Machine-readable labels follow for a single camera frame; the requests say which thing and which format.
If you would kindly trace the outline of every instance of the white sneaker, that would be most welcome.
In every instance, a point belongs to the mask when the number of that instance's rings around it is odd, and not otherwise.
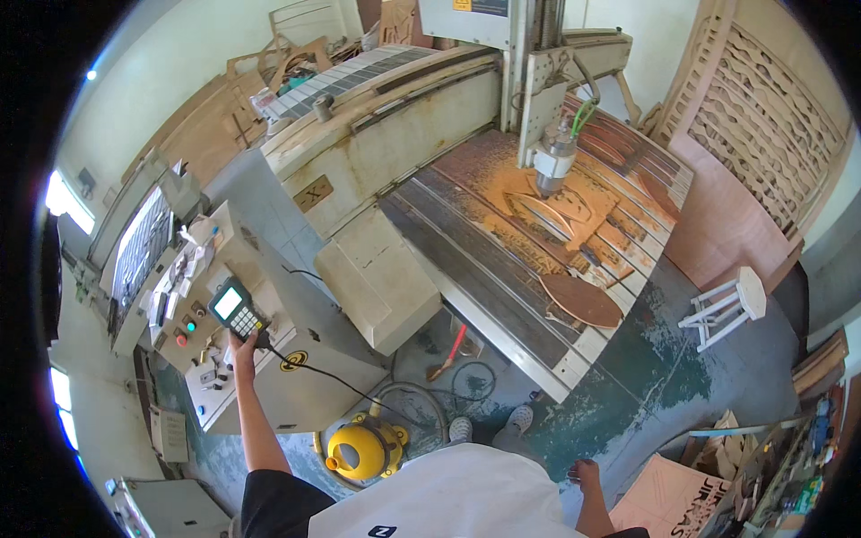
[[[520,430],[520,435],[523,435],[532,425],[532,408],[528,405],[521,405],[511,412],[505,425],[507,426],[508,424],[517,426],[517,429]]]
[[[466,417],[458,417],[449,426],[449,442],[472,442],[473,423]]]

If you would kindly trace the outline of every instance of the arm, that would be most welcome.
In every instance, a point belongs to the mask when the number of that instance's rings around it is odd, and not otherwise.
[[[232,332],[230,333],[245,465],[249,472],[272,469],[291,474],[287,458],[284,457],[275,432],[263,414],[263,407],[260,405],[257,393],[254,392],[254,343],[256,341],[257,331],[253,331],[245,343],[242,343]]]
[[[604,504],[604,492],[601,491],[601,479],[598,475],[598,464],[592,460],[577,460],[574,467],[568,471],[568,478],[575,484],[580,484],[583,492],[583,506],[577,520],[577,532],[589,538],[601,538],[616,532]]]

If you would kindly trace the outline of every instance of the white stool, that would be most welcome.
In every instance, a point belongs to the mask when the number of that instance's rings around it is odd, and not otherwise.
[[[712,305],[703,304],[710,297],[731,288],[735,288],[735,291],[730,295]],[[765,290],[762,288],[762,281],[756,276],[753,269],[747,266],[740,267],[738,276],[733,280],[691,299],[691,304],[697,313],[679,321],[678,326],[681,328],[698,328],[700,344],[697,346],[697,353],[702,353],[704,349],[734,331],[736,327],[748,319],[759,319],[765,316],[765,303]],[[724,325],[714,336],[711,335],[710,328],[717,327],[736,313],[739,315],[735,319]]]

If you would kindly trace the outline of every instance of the hand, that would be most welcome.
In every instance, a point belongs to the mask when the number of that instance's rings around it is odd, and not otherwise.
[[[575,461],[568,471],[568,479],[572,484],[579,484],[583,493],[601,491],[601,477],[598,464],[594,460]]]
[[[257,341],[257,329],[252,329],[245,343],[230,331],[230,351],[233,355],[233,375],[236,383],[254,384],[254,343]]]

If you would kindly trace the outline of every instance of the machine bed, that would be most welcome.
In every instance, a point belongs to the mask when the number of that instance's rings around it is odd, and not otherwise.
[[[567,180],[584,222],[574,223],[574,237],[563,242],[506,204],[504,191],[527,189],[534,174],[518,169],[516,158],[517,137],[488,130],[423,168],[380,206],[422,261],[438,269],[429,274],[444,299],[561,401],[615,329],[570,316],[539,277],[577,275],[605,288],[627,314],[678,220],[691,173],[597,114],[581,134],[575,178]]]

